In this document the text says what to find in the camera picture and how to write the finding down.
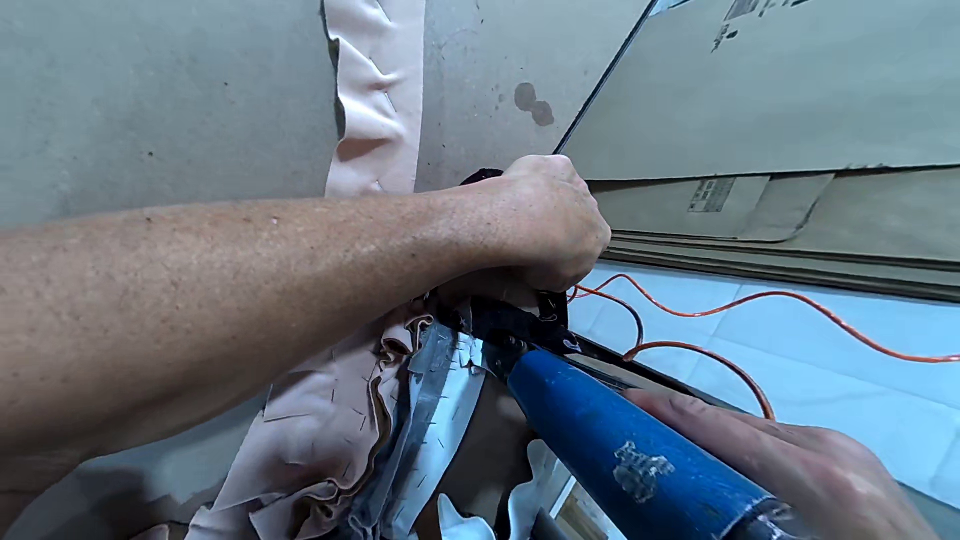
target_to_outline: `hand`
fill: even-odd
[[[880,460],[847,435],[778,424],[682,394],[624,397],[792,505],[824,540],[936,540]]]
[[[459,189],[488,197],[488,221],[536,289],[567,290],[610,243],[610,226],[566,156],[527,156],[500,178]]]

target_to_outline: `stain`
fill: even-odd
[[[613,469],[613,479],[639,504],[657,495],[657,476],[664,477],[676,471],[662,455],[637,452],[634,441],[627,441],[613,456],[620,460]]]
[[[537,101],[537,90],[530,83],[520,83],[514,90],[514,103],[524,112],[529,112],[540,127],[553,124],[553,109],[545,101]]]

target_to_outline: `forearm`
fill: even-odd
[[[185,429],[391,307],[511,263],[470,196],[193,205],[5,234],[0,454]]]

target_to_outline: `white floor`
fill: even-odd
[[[617,263],[599,264],[584,285],[599,285],[621,272],[676,310],[703,311],[761,290],[788,289],[803,292],[897,351],[960,353],[960,306]],[[778,420],[842,431],[873,450],[899,481],[960,506],[960,364],[918,364],[882,355],[792,299],[763,298],[688,319],[657,309],[626,280],[605,291],[637,309],[645,341],[685,341],[735,361],[763,387]],[[570,326],[619,352],[636,340],[630,314],[602,298],[575,301]],[[746,385],[707,357],[658,349],[638,360],[759,414]]]

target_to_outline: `orange cable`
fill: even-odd
[[[614,302],[617,302],[618,304],[620,304],[621,306],[624,306],[627,310],[629,310],[630,314],[634,316],[634,321],[636,321],[636,345],[639,347],[640,344],[643,343],[643,321],[640,319],[640,314],[636,312],[636,309],[634,309],[633,306],[627,304],[626,302],[620,300],[619,298],[611,294],[600,292],[599,290],[595,290],[595,289],[589,289],[581,285],[575,285],[575,286],[581,290],[585,290],[588,295],[595,294],[601,298],[606,298],[607,300],[613,300]]]
[[[674,348],[674,349],[686,349],[688,351],[693,351],[694,353],[700,353],[704,356],[709,356],[714,360],[722,363],[723,365],[730,368],[734,373],[736,373],[744,382],[747,383],[747,386],[750,387],[750,390],[756,396],[756,400],[760,403],[760,409],[763,411],[763,417],[767,420],[777,420],[777,416],[774,414],[774,408],[770,405],[770,400],[767,399],[767,395],[763,393],[763,389],[760,388],[760,385],[750,377],[750,375],[743,370],[740,366],[736,365],[730,360],[714,353],[713,351],[708,351],[702,347],[696,345],[690,345],[689,343],[682,343],[680,341],[653,341],[650,343],[643,343],[633,347],[626,355],[623,356],[623,361],[632,362],[634,357],[644,351],[649,351],[650,349],[659,349],[659,348]]]
[[[657,300],[655,300],[654,297],[651,296],[649,292],[647,292],[643,287],[641,287],[640,284],[634,281],[634,279],[631,278],[630,276],[626,274],[617,274],[611,277],[610,279],[606,280],[605,282],[603,282],[600,286],[596,287],[595,289],[589,289],[581,285],[574,285],[574,292],[567,298],[567,302],[568,303],[573,302],[577,298],[583,298],[585,296],[595,294],[596,292],[599,292],[600,289],[606,287],[608,284],[610,284],[610,282],[612,282],[613,280],[616,280],[617,278],[626,278],[628,281],[630,281],[630,283],[633,284],[634,287],[636,287],[636,290],[640,291],[640,294],[646,297],[646,299],[649,300],[654,306],[659,307],[660,309],[666,311],[667,313],[670,313],[671,315],[677,315],[678,317],[706,317],[707,315],[713,315],[715,313],[719,313],[721,311],[730,309],[731,307],[737,307],[737,306],[740,306],[741,304],[746,304],[747,302],[750,302],[751,300],[756,300],[757,298],[763,298],[765,296],[786,296],[789,298],[793,298],[795,300],[799,300],[804,304],[807,304],[808,306],[813,307],[817,311],[820,311],[820,313],[825,315],[827,319],[829,319],[833,324],[840,327],[843,331],[852,335],[854,338],[859,340],[864,345],[870,347],[871,349],[874,349],[875,351],[884,353],[885,355],[892,356],[900,360],[911,361],[911,362],[944,363],[944,362],[960,361],[960,355],[914,356],[914,355],[905,355],[903,353],[898,353],[896,351],[887,349],[886,347],[883,347],[882,345],[876,343],[873,339],[861,333],[859,330],[857,330],[856,328],[848,324],[846,321],[838,317],[836,314],[834,314],[832,311],[830,311],[826,307],[823,307],[820,304],[817,304],[816,302],[814,302],[813,300],[810,300],[809,298],[805,297],[802,294],[797,294],[795,292],[789,292],[789,291],[783,291],[783,290],[758,292],[757,294],[752,294],[750,296],[730,302],[729,304],[717,307],[715,309],[710,309],[708,311],[702,311],[699,313],[684,313],[682,311],[675,311],[667,306],[664,306],[660,302],[657,302]],[[584,294],[578,295],[576,292],[577,290],[584,291]]]

